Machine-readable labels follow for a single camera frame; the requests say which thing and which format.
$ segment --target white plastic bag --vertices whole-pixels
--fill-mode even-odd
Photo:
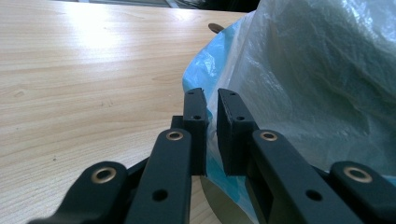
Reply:
[[[396,176],[395,1],[262,0],[198,54],[183,86],[203,88],[213,115],[209,178],[252,219],[244,178],[220,168],[218,88],[238,92],[260,128],[320,169],[356,161]]]

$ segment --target transparent plastic sheet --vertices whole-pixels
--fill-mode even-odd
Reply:
[[[243,177],[217,147],[218,88],[240,93],[262,129],[283,133],[312,165],[366,164],[396,185],[396,2],[262,0],[191,62],[205,90],[208,177],[256,220]]]

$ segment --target table surface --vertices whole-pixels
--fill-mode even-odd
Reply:
[[[51,215],[82,171],[145,159],[182,114],[181,78],[244,14],[0,1],[0,223]],[[218,223],[193,179],[191,223]]]

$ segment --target screw hole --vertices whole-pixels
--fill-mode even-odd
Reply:
[[[116,176],[116,169],[112,167],[103,167],[93,172],[91,181],[95,184],[104,184]]]
[[[305,194],[309,199],[316,201],[316,202],[320,202],[323,199],[319,192],[312,190],[312,189],[307,190]]]
[[[152,199],[156,202],[162,202],[168,197],[168,192],[164,189],[159,189],[152,193]]]
[[[268,133],[268,132],[264,132],[260,135],[260,137],[266,141],[276,141],[277,140],[277,136],[274,133]]]
[[[362,173],[361,171],[357,171],[357,170],[351,170],[350,173],[354,176],[356,176],[357,178],[364,178],[366,177],[366,175],[364,173]]]
[[[177,141],[183,138],[183,133],[180,132],[170,132],[166,135],[166,138],[171,141]]]

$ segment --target blue plastic bag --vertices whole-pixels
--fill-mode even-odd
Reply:
[[[185,91],[205,91],[208,177],[256,220],[243,177],[217,148],[217,89],[241,95],[262,129],[285,135],[312,165],[370,166],[396,183],[396,2],[262,0],[191,62]]]

